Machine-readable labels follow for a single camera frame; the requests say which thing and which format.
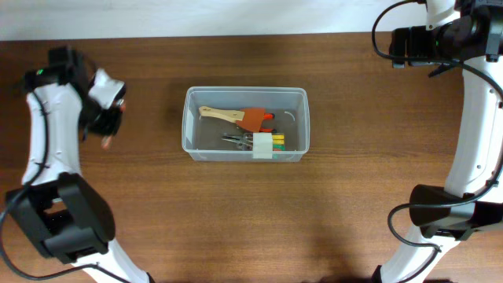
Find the clear plastic container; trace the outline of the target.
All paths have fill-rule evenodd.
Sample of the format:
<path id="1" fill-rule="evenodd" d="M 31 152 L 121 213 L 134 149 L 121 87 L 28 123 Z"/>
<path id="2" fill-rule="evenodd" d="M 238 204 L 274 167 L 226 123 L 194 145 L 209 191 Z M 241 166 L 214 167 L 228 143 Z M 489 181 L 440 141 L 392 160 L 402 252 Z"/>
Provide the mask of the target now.
<path id="1" fill-rule="evenodd" d="M 198 161 L 298 162 L 310 147 L 307 92 L 295 87 L 194 86 L 182 148 Z"/>

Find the orange black needle-nose pliers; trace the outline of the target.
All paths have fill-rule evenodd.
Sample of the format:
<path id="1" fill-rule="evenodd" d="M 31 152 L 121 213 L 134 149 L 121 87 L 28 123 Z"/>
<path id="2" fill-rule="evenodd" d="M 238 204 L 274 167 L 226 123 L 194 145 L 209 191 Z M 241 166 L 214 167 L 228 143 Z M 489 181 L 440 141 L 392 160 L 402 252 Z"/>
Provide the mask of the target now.
<path id="1" fill-rule="evenodd" d="M 236 145 L 239 150 L 253 150 L 253 134 L 244 133 L 242 135 L 223 135 L 221 139 L 226 142 L 231 142 Z"/>

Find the orange scraper wooden handle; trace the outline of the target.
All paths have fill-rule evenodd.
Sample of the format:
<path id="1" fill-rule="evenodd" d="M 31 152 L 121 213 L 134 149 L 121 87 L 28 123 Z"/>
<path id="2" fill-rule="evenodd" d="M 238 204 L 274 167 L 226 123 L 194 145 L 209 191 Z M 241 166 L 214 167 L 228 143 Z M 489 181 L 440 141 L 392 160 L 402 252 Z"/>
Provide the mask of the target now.
<path id="1" fill-rule="evenodd" d="M 223 110 L 200 106 L 199 113 L 203 117 L 222 119 L 235 123 L 238 127 L 249 132 L 259 132 L 266 113 L 264 108 L 243 108 L 241 110 Z"/>

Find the red handled side cutters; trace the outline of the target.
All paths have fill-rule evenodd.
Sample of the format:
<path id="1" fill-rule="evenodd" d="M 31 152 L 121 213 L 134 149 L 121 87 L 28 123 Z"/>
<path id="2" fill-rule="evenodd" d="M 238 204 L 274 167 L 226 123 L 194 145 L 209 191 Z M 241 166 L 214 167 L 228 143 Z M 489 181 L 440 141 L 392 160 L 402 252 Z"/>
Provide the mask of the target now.
<path id="1" fill-rule="evenodd" d="M 273 113 L 265 113 L 263 116 L 263 120 L 272 120 L 275 118 L 275 115 Z M 265 132 L 265 133 L 276 133 L 276 130 L 273 128 L 264 128 L 261 127 L 260 132 Z"/>

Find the clear case coloured screwdrivers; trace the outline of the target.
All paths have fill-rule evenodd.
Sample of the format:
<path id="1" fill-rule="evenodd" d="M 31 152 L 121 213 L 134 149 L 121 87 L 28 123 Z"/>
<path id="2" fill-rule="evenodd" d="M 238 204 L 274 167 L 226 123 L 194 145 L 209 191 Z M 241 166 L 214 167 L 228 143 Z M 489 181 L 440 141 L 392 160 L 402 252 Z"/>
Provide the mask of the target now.
<path id="1" fill-rule="evenodd" d="M 243 135 L 247 150 L 252 151 L 254 159 L 276 159 L 275 152 L 285 151 L 285 135 L 279 133 L 259 132 Z"/>

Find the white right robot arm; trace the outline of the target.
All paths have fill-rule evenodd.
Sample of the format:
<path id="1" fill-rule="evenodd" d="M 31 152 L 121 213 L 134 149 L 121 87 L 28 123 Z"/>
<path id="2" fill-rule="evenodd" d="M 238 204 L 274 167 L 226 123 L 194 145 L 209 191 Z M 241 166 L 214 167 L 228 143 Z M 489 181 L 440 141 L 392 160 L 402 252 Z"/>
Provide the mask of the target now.
<path id="1" fill-rule="evenodd" d="M 403 209 L 411 227 L 375 282 L 422 282 L 474 233 L 502 227 L 502 4 L 426 0 L 423 26 L 392 33 L 394 67 L 462 70 L 464 104 L 457 149 L 443 186 L 415 186 Z"/>

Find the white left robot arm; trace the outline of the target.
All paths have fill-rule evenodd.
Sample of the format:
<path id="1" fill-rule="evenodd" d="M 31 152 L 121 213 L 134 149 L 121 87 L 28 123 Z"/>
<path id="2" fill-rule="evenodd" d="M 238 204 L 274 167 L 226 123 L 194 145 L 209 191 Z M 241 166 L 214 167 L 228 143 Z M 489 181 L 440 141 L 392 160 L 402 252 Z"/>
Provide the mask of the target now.
<path id="1" fill-rule="evenodd" d="M 21 187 L 6 194 L 1 217 L 11 216 L 37 252 L 96 282 L 152 282 L 116 239 L 106 200 L 84 179 L 79 134 L 116 135 L 126 85 L 69 46 L 51 49 L 48 66 L 25 73 L 31 141 Z"/>

